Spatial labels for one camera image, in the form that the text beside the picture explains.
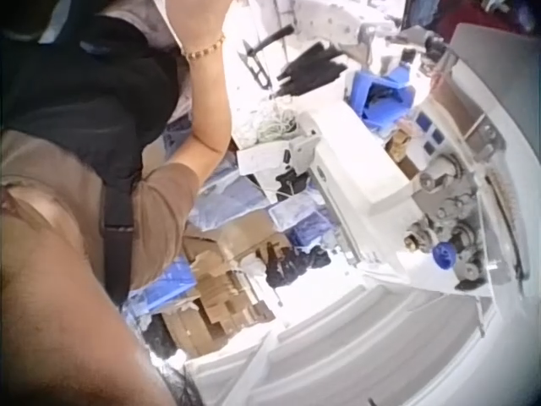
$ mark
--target black strap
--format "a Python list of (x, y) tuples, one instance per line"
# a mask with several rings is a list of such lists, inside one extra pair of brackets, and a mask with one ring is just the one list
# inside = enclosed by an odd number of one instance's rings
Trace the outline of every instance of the black strap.
[(105, 289), (122, 308), (131, 282), (134, 241), (134, 208), (128, 190), (106, 186), (103, 222)]

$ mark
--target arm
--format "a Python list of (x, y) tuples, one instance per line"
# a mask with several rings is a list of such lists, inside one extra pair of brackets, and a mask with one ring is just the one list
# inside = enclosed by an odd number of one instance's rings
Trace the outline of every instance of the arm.
[[(220, 39), (230, 3), (231, 0), (166, 1), (167, 16), (186, 52), (202, 51)], [(224, 157), (231, 139), (231, 112), (221, 49), (191, 61), (190, 76), (193, 133), (169, 162), (191, 168), (200, 186)]]

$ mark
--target industrial sewing machine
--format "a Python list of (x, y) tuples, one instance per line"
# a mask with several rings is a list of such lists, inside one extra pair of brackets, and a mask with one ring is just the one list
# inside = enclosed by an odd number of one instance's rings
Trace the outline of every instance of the industrial sewing machine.
[(459, 25), (442, 44), (353, 0), (297, 0), (294, 17), (301, 42), (328, 41), (371, 74), (385, 76), (405, 52), (440, 52), (437, 82), (408, 114), (417, 136), (406, 166), (347, 101), (298, 120), (320, 138), (309, 171), (351, 263), (380, 281), (493, 297), (508, 315), (538, 297), (537, 40)]

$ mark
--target person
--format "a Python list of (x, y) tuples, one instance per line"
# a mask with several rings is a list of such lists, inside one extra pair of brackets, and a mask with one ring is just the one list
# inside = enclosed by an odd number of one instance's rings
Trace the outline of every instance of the person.
[[(162, 379), (118, 306), (127, 263), (128, 287), (141, 288), (178, 255), (198, 189), (229, 145), (221, 45), (231, 1), (165, 1), (185, 58), (156, 48), (165, 37), (151, 0), (111, 6), (62, 45), (3, 36), (8, 404), (200, 404), (186, 379), (174, 379), (180, 389)], [(141, 178), (142, 149), (182, 93), (178, 61), (189, 65), (193, 132)]]

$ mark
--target hand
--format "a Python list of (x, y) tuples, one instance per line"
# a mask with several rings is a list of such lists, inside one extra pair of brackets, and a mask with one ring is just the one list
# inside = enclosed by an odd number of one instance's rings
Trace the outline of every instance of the hand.
[(212, 47), (232, 0), (166, 0), (169, 22), (186, 52)]

